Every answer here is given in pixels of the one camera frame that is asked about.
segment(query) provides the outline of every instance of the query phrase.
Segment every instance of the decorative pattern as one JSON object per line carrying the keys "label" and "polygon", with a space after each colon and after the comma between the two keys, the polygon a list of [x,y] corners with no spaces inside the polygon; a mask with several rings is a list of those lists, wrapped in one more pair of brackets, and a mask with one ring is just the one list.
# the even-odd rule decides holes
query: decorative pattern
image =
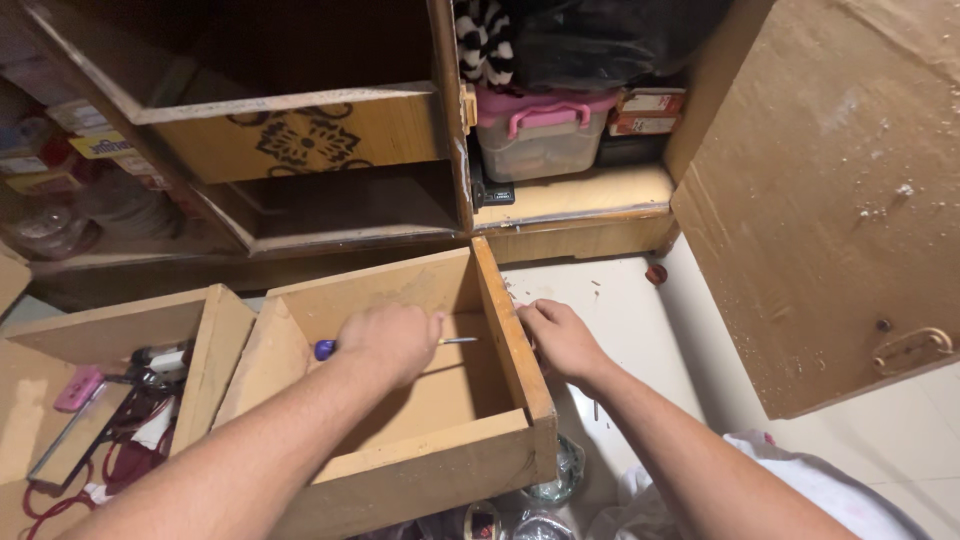
{"label": "decorative pattern", "polygon": [[[342,170],[373,166],[367,160],[348,160],[361,138],[348,132],[337,120],[353,114],[353,105],[343,103],[332,106],[304,107],[295,110],[274,112],[250,112],[230,114],[227,120],[240,128],[260,130],[256,150],[274,158],[278,165],[267,169],[267,176],[288,176],[318,172],[305,168],[317,163],[313,157],[319,154],[330,166],[322,169]],[[290,122],[290,118],[306,116],[306,127]]]}

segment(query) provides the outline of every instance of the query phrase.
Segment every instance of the pink handle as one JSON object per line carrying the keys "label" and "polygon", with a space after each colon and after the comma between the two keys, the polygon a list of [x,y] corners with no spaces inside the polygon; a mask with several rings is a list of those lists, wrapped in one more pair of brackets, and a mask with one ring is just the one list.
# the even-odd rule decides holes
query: pink handle
{"label": "pink handle", "polygon": [[583,103],[574,103],[572,101],[562,101],[560,103],[547,105],[545,107],[528,107],[520,112],[515,112],[514,115],[510,117],[510,130],[507,132],[507,138],[516,138],[516,124],[522,120],[524,116],[534,112],[553,112],[554,110],[560,109],[578,110],[580,112],[580,129],[585,130],[587,127],[589,127],[590,107],[588,105],[584,105]]}

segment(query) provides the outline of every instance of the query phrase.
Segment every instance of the purple screwdriver handle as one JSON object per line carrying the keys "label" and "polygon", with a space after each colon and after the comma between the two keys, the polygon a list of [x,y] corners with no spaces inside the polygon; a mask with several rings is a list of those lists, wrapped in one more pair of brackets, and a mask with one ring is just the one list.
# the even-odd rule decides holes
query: purple screwdriver handle
{"label": "purple screwdriver handle", "polygon": [[333,348],[337,342],[333,339],[321,339],[313,346],[313,356],[318,361],[323,362],[333,354]]}

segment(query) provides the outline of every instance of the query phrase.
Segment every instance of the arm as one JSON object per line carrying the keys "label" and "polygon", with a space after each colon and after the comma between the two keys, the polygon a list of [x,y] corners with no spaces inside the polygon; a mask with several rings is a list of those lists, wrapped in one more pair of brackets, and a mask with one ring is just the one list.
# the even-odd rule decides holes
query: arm
{"label": "arm", "polygon": [[397,304],[353,315],[323,366],[164,463],[62,538],[265,538],[344,436],[423,371],[442,320]]}
{"label": "arm", "polygon": [[517,311],[548,367],[599,401],[657,485],[685,537],[855,536],[826,512],[604,354],[569,306]]}

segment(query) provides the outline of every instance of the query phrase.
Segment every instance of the screwdriver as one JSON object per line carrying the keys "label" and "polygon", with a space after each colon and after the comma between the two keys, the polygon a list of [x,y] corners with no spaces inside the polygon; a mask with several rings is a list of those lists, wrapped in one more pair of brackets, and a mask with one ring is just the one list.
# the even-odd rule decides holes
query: screwdriver
{"label": "screwdriver", "polygon": [[[437,340],[437,345],[446,345],[448,343],[469,343],[471,341],[479,341],[479,337],[448,337],[447,339],[440,338]],[[313,356],[319,361],[324,361],[330,358],[330,355],[333,354],[333,351],[337,348],[336,339],[321,339],[313,346]]]}

